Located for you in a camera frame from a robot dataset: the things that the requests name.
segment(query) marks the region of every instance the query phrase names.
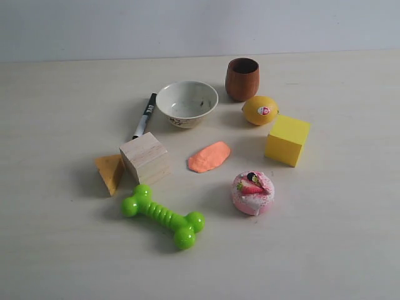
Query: marker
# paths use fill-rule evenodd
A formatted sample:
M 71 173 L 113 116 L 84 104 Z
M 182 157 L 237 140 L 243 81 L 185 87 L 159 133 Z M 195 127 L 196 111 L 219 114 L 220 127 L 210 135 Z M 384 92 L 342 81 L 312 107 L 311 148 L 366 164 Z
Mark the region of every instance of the marker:
M 133 135 L 132 139 L 136 139 L 139 136 L 142 136 L 144 133 L 144 130 L 146 129 L 146 126 L 148 124 L 148 121 L 154 111 L 154 107 L 156 106 L 156 96 L 157 94 L 152 93 L 150 100 L 146 106 L 146 109 L 143 112 L 142 117 L 140 118 L 139 124 L 137 125 L 135 134 Z

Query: orange play dough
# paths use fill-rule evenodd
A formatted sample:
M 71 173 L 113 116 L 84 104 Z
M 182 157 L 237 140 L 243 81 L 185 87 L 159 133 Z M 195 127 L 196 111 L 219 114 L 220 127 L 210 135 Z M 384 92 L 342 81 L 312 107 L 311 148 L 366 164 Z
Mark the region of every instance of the orange play dough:
M 216 142 L 190 157 L 187 165 L 189 169 L 203 173 L 219 167 L 231 153 L 231 148 L 224 142 Z

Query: wooden cup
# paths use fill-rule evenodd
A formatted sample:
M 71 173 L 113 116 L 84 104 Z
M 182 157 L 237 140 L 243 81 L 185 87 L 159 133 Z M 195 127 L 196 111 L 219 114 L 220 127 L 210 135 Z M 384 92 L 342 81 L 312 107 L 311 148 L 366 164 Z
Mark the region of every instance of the wooden cup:
M 235 101 L 244 102 L 253 97 L 258 91 L 259 83 L 260 73 L 256 61 L 241 57 L 228 64 L 225 90 Z

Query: pink cake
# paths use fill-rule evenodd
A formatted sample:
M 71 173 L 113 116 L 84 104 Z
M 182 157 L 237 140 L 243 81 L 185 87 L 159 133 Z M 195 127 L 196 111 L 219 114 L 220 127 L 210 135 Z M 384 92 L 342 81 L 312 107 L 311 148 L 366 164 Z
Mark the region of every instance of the pink cake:
M 248 171 L 236 176 L 232 184 L 232 201 L 245 214 L 258 216 L 274 202 L 275 188 L 263 172 Z

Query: bowl rim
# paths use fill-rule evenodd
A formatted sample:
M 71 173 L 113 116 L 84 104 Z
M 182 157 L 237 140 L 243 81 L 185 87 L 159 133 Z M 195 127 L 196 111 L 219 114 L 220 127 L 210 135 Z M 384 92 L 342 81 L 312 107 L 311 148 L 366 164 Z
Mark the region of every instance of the bowl rim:
M 159 105 L 158 105 L 158 95 L 159 95 L 159 93 L 161 93 L 163 90 L 169 88 L 169 87 L 172 86 L 172 85 L 178 84 L 178 83 L 200 83 L 200 84 L 203 84 L 203 85 L 209 87 L 209 88 L 214 92 L 214 94 L 215 94 L 216 97 L 217 97 L 217 101 L 215 102 L 214 106 L 213 106 L 210 110 L 208 110 L 208 111 L 205 112 L 204 114 L 199 114 L 199 115 L 194 116 L 194 117 L 178 117 L 178 116 L 174 116 L 173 114 L 168 114 L 166 111 L 163 111 L 163 110 L 159 107 Z M 218 93 L 217 93 L 217 91 L 216 91 L 211 85 L 209 85 L 208 83 L 202 82 L 202 81 L 194 81 L 194 80 L 174 81 L 174 82 L 168 84 L 167 86 L 164 86 L 162 89 L 160 89 L 159 92 L 157 93 L 157 96 L 156 96 L 156 105 L 157 105 L 157 108 L 158 108 L 163 114 L 165 114 L 166 116 L 168 116 L 168 117 L 170 117 L 170 118 L 181 119 L 181 120 L 191 120 L 191 119 L 197 119 L 197 118 L 203 117 L 203 116 L 205 116 L 205 115 L 211 113 L 211 111 L 213 111 L 213 110 L 217 107 L 218 102 L 219 102 Z

